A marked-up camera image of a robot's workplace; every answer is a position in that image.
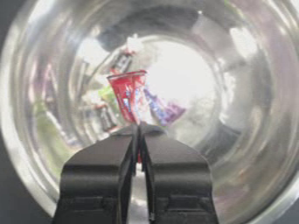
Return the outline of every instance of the dark background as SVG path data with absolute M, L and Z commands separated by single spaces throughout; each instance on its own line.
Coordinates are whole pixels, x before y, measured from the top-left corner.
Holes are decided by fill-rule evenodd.
M 0 48 L 9 26 L 25 0 L 0 0 Z M 50 224 L 51 218 L 27 192 L 10 162 L 0 135 L 0 223 Z M 299 223 L 299 202 L 276 224 Z

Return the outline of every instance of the reflective metal surface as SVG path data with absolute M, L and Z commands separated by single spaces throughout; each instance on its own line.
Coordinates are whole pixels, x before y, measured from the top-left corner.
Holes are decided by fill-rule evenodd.
M 107 76 L 145 69 L 155 99 L 183 110 L 165 128 L 210 160 L 221 223 L 272 223 L 299 191 L 298 13 L 297 0 L 27 2 L 3 51 L 2 130 L 50 214 L 65 162 L 127 125 Z M 135 193 L 134 220 L 145 205 Z

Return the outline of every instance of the stainless steel bowl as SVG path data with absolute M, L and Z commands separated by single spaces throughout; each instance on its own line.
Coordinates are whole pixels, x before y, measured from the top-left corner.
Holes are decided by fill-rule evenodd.
M 186 110 L 166 128 L 210 160 L 221 223 L 277 219 L 299 195 L 298 13 L 297 0 L 26 3 L 3 50 L 2 130 L 50 214 L 65 162 L 113 131 L 101 103 L 127 125 L 106 75 L 130 46 L 125 69 L 146 69 L 151 89 Z

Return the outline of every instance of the metal bowl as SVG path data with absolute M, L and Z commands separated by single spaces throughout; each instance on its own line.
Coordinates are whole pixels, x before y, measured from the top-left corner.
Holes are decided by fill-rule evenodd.
M 65 162 L 127 125 L 107 82 L 119 67 L 147 70 L 183 110 L 162 125 L 210 160 L 221 223 L 278 218 L 299 190 L 298 13 L 297 0 L 26 3 L 3 50 L 2 130 L 50 214 Z

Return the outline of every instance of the red packaging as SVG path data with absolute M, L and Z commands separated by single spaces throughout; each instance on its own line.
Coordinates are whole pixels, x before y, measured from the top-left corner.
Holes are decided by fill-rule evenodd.
M 151 111 L 146 100 L 146 71 L 109 76 L 117 100 L 126 120 L 131 123 L 149 121 Z

